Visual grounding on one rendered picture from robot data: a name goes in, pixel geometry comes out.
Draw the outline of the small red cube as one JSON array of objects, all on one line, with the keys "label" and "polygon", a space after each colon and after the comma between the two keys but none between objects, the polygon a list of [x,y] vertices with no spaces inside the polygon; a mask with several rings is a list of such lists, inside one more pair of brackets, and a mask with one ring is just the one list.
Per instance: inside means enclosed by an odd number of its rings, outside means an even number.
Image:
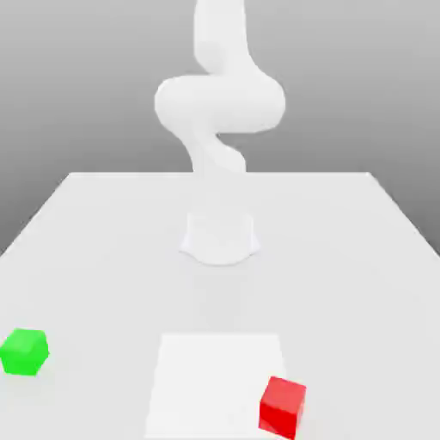
[{"label": "small red cube", "polygon": [[300,383],[271,376],[260,399],[259,428],[287,440],[295,440],[306,390]]}]

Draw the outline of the small green cube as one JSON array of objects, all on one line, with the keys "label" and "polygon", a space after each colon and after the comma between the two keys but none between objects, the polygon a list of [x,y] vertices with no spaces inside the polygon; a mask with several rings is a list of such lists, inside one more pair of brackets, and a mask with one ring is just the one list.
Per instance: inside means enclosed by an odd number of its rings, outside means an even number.
[{"label": "small green cube", "polygon": [[15,328],[0,346],[0,362],[9,375],[37,376],[49,356],[42,330]]}]

